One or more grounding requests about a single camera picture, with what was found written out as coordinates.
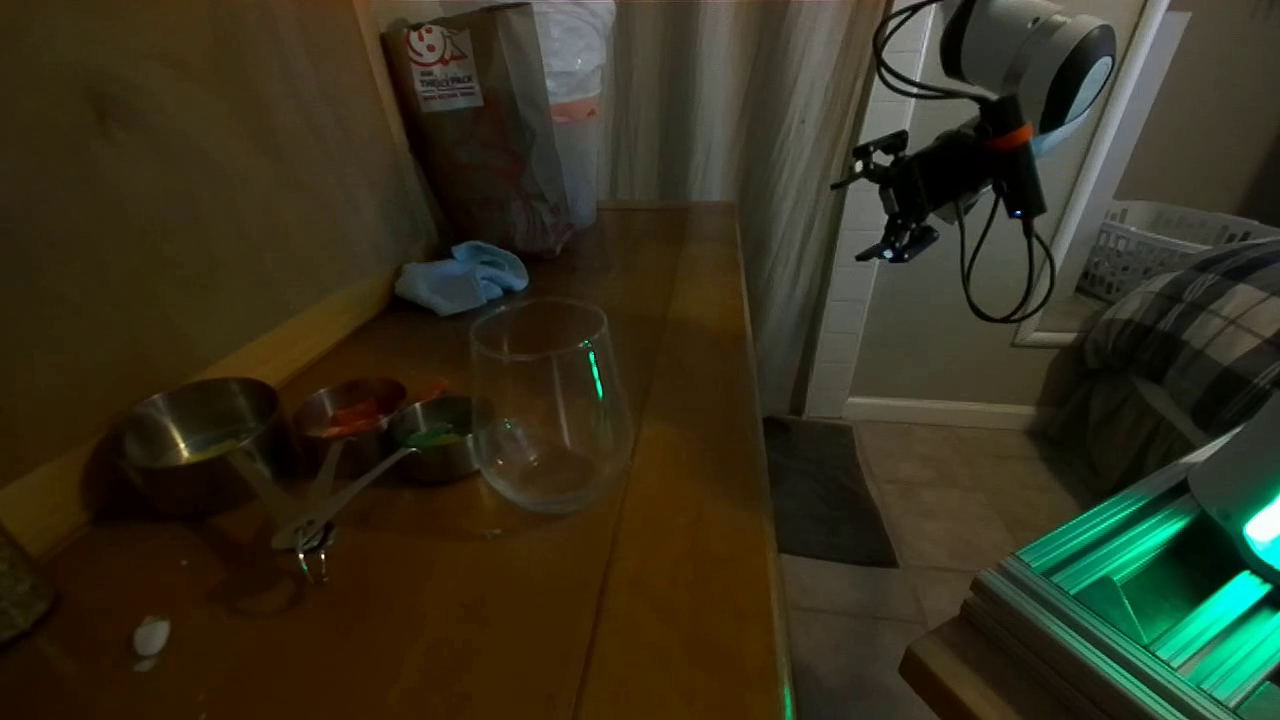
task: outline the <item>wine glass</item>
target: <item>wine glass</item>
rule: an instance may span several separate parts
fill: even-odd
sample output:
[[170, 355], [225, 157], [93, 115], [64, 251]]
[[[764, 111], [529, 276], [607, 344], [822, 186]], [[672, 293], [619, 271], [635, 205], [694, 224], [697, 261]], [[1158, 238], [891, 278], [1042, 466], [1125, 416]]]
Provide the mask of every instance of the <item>wine glass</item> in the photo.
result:
[[586, 298], [514, 298], [472, 323], [472, 452], [529, 512], [598, 503], [633, 459], [633, 410], [607, 317]]

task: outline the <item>dark floor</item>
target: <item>dark floor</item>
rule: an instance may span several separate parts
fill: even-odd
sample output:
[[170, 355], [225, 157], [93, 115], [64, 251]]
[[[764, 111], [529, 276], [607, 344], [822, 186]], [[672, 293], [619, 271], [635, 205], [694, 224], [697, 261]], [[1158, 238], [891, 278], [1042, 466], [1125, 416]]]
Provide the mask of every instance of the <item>dark floor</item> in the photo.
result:
[[798, 714], [934, 714], [898, 674], [905, 648], [957, 616], [977, 570], [1080, 500], [1014, 427], [856, 422], [852, 435], [902, 567], [779, 559]]

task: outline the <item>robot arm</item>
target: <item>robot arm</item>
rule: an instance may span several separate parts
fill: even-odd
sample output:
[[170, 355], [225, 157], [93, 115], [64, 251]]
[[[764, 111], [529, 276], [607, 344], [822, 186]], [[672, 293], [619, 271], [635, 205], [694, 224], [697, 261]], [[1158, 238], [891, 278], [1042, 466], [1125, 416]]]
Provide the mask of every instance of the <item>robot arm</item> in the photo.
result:
[[[1069, 16], [1052, 0], [948, 0], [943, 8], [943, 73], [977, 92], [926, 88], [902, 73], [891, 73], [891, 88], [926, 88], [926, 98], [962, 94], [979, 111], [912, 157], [905, 150], [910, 130], [852, 147], [852, 172], [838, 186], [871, 178], [889, 212], [884, 238], [860, 261], [912, 261], [936, 238], [929, 215], [967, 205], [987, 184], [1004, 212], [1028, 226], [1043, 212], [1038, 150], [1088, 115], [1117, 62], [1117, 32], [1103, 19]], [[905, 19], [881, 23], [881, 51]]]

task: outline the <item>cable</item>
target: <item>cable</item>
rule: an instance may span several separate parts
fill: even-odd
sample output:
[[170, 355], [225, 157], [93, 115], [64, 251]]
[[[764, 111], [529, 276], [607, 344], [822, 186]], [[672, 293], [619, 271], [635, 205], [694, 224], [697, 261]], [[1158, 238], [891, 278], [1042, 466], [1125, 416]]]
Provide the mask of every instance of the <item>cable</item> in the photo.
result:
[[996, 224], [996, 212], [1002, 212], [1002, 197], [993, 190], [993, 207], [987, 207], [987, 220], [986, 220], [986, 233], [977, 238], [977, 246], [967, 251], [967, 224], [962, 215], [962, 287], [965, 287], [965, 302], [974, 317], [987, 318], [987, 323], [1023, 323], [1031, 318], [1038, 312], [1043, 312], [1043, 302], [1052, 298], [1055, 293], [1055, 264], [1052, 264], [1052, 246], [1043, 245], [1043, 234], [1038, 233], [1031, 220], [1023, 220], [1023, 261], [1028, 261], [1028, 271], [1023, 271], [1023, 293], [1022, 298], [1009, 308], [1009, 312], [993, 312], [977, 298], [974, 293], [974, 276], [977, 276], [977, 261], [993, 234], [993, 224]]
[[902, 26], [910, 26], [926, 8], [934, 8], [939, 0], [919, 0], [919, 5], [905, 5], [898, 12], [889, 12], [875, 32], [871, 32], [871, 58], [875, 58], [875, 74], [889, 92], [910, 94], [910, 98], [986, 98], [977, 92], [965, 88], [939, 88], [939, 84], [926, 84], [912, 80], [910, 73], [891, 67], [884, 58], [889, 42], [898, 40]]

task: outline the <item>wall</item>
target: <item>wall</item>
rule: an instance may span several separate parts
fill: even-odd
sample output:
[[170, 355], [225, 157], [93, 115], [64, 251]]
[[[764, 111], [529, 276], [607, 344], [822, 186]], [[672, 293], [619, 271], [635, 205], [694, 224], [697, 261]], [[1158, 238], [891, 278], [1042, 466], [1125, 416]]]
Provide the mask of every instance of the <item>wall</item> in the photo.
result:
[[1192, 5], [1119, 197], [1280, 224], [1280, 5]]
[[0, 485], [435, 245], [348, 0], [0, 5]]

